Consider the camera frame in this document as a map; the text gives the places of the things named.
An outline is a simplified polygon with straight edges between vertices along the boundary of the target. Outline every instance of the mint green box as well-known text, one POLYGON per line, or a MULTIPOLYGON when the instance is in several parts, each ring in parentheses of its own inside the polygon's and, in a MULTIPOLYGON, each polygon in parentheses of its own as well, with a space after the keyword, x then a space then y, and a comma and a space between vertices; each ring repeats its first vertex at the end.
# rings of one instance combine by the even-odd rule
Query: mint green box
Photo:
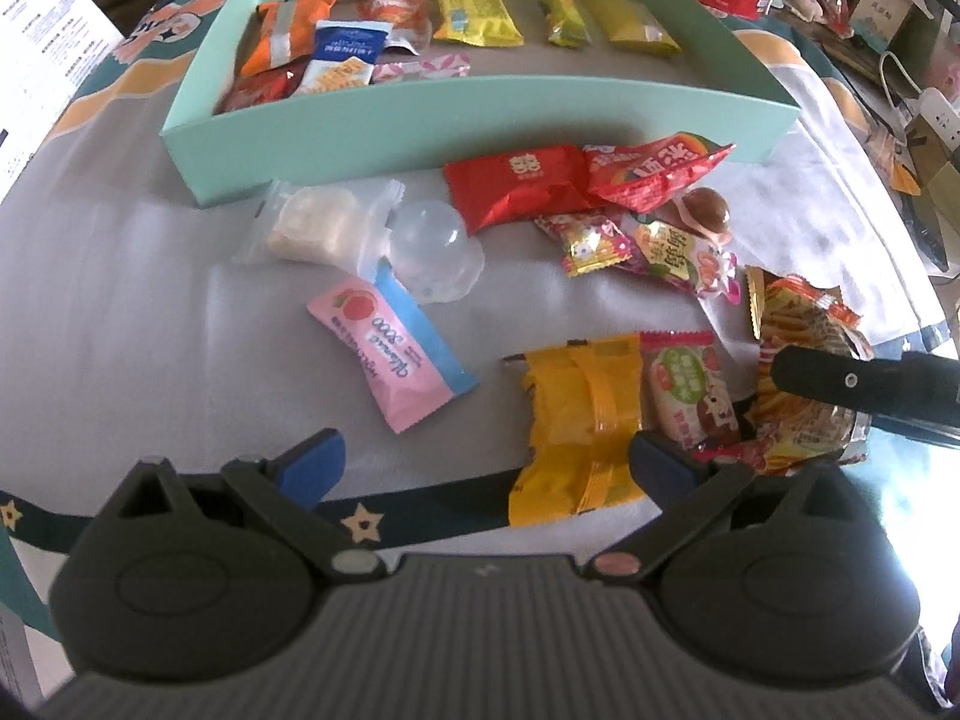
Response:
POLYGON ((679 130, 736 143, 731 159, 760 162, 800 113, 697 1, 640 0, 712 88, 603 76, 471 76, 304 95, 213 116, 251 14, 264 1, 272 0, 227 0, 163 124, 163 141, 200 206, 275 178, 323 184, 556 143, 643 143, 679 130))

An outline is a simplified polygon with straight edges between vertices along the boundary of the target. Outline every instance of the power strip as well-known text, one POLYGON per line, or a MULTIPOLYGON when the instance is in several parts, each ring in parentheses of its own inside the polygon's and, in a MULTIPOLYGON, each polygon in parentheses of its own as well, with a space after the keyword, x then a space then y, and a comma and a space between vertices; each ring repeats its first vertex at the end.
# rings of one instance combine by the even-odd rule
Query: power strip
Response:
POLYGON ((920 115, 944 142, 947 151, 960 148, 960 115, 939 89, 925 89, 920 94, 920 115))

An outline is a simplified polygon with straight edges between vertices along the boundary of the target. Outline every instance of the white cable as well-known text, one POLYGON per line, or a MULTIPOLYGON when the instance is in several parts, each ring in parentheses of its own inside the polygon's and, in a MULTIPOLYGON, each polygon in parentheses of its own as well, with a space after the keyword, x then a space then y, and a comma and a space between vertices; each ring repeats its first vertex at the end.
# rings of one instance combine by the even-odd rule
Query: white cable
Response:
MULTIPOLYGON (((886 76, 883 74, 883 60, 887 58, 894 60, 894 64, 899 68, 899 71, 907 80, 907 82, 910 84, 910 86, 912 86, 917 91, 918 96, 923 94, 923 90, 920 89, 919 86, 917 86, 917 82, 914 79, 911 79, 910 74, 904 69, 904 65, 901 65, 901 62, 899 61, 899 59, 896 58, 896 55, 893 52, 883 52, 880 55, 880 86, 883 87, 883 95, 885 95, 885 97, 887 98, 887 104, 890 106, 890 110, 894 112, 894 115, 901 121, 901 124, 904 126, 904 129, 906 129, 907 124, 910 124, 910 122, 904 122, 901 115, 899 114, 899 111, 896 109, 896 105, 894 105, 894 100, 890 95, 890 87, 887 86, 886 76)), ((899 144, 901 146, 906 146, 906 143, 899 143, 899 144)))

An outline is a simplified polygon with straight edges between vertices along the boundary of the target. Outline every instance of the screw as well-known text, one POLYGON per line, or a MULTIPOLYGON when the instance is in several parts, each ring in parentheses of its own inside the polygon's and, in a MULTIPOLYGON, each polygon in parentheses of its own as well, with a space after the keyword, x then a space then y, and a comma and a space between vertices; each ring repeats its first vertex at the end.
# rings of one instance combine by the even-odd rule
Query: screw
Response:
POLYGON ((380 567, 380 558, 366 549, 344 549, 330 560, 334 571, 352 577, 373 574, 380 567))
POLYGON ((629 552, 604 552, 593 559, 594 570, 608 577, 631 577, 641 566, 640 558, 629 552))

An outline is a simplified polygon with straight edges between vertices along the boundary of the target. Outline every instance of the star pattern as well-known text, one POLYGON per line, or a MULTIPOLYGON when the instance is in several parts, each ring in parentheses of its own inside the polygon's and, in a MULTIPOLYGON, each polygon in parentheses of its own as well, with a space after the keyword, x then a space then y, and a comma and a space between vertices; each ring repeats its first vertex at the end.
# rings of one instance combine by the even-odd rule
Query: star pattern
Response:
POLYGON ((350 531, 354 544, 361 541, 380 541, 380 531, 377 529, 383 514, 368 512, 362 503, 357 504, 356 511, 351 517, 340 520, 350 531))
POLYGON ((16 531, 16 522, 23 517, 23 512, 16 510, 16 501, 10 500, 0 506, 0 519, 3 520, 4 527, 11 531, 16 531))

